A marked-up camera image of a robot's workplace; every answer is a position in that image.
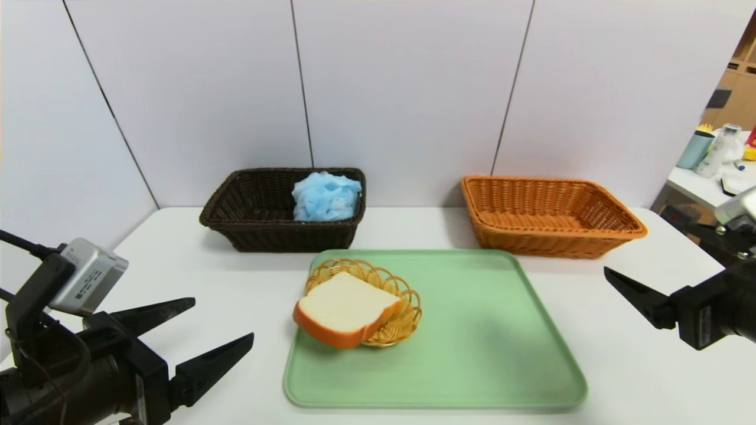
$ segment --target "blue sponge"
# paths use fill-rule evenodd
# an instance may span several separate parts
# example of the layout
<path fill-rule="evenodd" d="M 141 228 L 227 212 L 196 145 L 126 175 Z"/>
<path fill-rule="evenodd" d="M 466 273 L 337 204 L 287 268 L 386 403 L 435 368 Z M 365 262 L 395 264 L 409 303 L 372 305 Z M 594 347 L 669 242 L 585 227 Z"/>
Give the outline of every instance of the blue sponge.
<path fill-rule="evenodd" d="M 355 214 L 362 185 L 342 175 L 313 172 L 294 184 L 294 219 L 303 222 L 335 222 Z"/>

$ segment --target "bread slice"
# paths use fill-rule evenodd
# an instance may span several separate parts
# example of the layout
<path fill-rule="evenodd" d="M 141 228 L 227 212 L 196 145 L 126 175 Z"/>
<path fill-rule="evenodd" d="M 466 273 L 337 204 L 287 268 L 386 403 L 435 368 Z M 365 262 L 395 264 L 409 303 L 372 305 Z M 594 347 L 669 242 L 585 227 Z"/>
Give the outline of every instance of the bread slice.
<path fill-rule="evenodd" d="M 322 343 L 351 349 L 400 310 L 398 296 L 342 271 L 299 300 L 294 321 Z"/>

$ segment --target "sticker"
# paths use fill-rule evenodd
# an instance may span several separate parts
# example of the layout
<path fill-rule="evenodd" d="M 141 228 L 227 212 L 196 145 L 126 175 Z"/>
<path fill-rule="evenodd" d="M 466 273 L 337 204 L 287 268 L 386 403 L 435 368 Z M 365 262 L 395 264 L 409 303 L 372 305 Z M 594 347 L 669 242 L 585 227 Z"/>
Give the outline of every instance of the sticker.
<path fill-rule="evenodd" d="M 136 376 L 136 386 L 137 386 L 137 419 L 141 423 L 141 425 L 148 425 L 147 424 L 147 402 L 144 400 L 144 381 L 141 379 L 141 377 L 138 374 L 135 374 Z"/>
<path fill-rule="evenodd" d="M 699 348 L 711 343 L 711 306 L 699 310 Z"/>

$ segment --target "small round wicker basket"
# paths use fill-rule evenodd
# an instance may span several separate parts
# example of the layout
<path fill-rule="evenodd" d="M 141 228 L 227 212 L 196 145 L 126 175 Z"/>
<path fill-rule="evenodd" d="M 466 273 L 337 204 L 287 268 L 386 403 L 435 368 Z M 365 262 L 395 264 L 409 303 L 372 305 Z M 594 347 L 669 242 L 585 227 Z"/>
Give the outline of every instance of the small round wicker basket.
<path fill-rule="evenodd" d="M 319 284 L 331 279 L 341 271 L 393 293 L 401 298 L 401 311 L 387 318 L 378 331 L 368 340 L 362 341 L 366 346 L 387 347 L 404 341 L 412 335 L 420 323 L 423 310 L 420 308 L 420 295 L 412 290 L 404 279 L 392 275 L 388 270 L 373 267 L 369 262 L 353 259 L 329 259 L 310 273 L 305 285 L 305 295 Z"/>

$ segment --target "green tray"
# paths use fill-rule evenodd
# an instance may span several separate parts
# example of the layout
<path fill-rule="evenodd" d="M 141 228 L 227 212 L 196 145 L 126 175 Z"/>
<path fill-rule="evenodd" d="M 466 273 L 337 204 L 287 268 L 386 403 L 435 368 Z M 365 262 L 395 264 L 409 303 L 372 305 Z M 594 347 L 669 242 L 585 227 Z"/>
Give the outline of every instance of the green tray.
<path fill-rule="evenodd" d="M 283 379 L 295 405 L 548 409 L 585 400 L 580 368 L 511 255 L 329 250 L 312 267 L 332 258 L 362 259 L 405 279 L 423 317 L 409 340 L 386 348 L 338 350 L 298 330 Z"/>

